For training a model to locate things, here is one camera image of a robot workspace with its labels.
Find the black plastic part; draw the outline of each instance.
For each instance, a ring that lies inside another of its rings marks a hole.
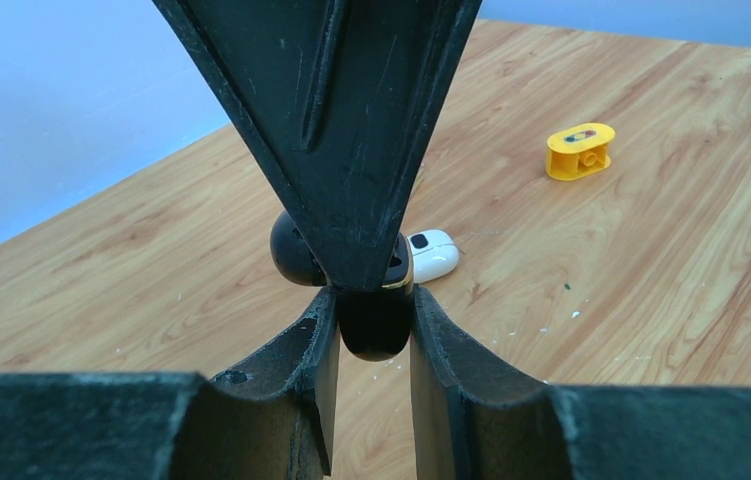
[[[481,0],[154,0],[329,283],[381,288]]]
[[[379,362],[407,345],[413,325],[413,261],[399,235],[385,285],[378,292],[337,291],[337,322],[346,348],[357,358]]]
[[[287,280],[309,287],[327,284],[325,273],[313,258],[307,243],[286,211],[281,212],[272,226],[269,249],[275,268]]]
[[[751,388],[550,386],[457,327],[417,287],[417,478],[751,478]]]
[[[410,237],[410,243],[412,243],[415,248],[425,248],[428,246],[428,239],[425,237],[425,235],[417,233],[416,235]]]
[[[211,382],[189,373],[0,374],[0,480],[321,479],[340,339],[323,289]]]

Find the wooden table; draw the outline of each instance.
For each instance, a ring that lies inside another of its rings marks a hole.
[[[614,163],[543,170],[551,133],[616,128]],[[271,339],[280,211],[225,128],[0,246],[0,370],[193,370]],[[479,22],[405,219],[462,263],[429,285],[523,371],[751,385],[751,49]],[[413,478],[407,352],[343,351],[335,478]]]

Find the yellow plastic toy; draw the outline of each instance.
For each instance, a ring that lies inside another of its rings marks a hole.
[[[585,123],[552,135],[546,142],[546,173],[569,182],[608,168],[608,144],[614,136],[614,129],[602,123]]]

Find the black egg-shaped object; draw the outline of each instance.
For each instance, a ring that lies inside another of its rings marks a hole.
[[[415,305],[412,287],[380,293],[338,293],[336,313],[346,348],[357,358],[380,362],[407,345]]]
[[[286,210],[278,216],[275,225],[272,226],[269,249],[275,267],[287,280],[298,285],[316,287],[327,283],[325,273],[316,263],[310,248]]]

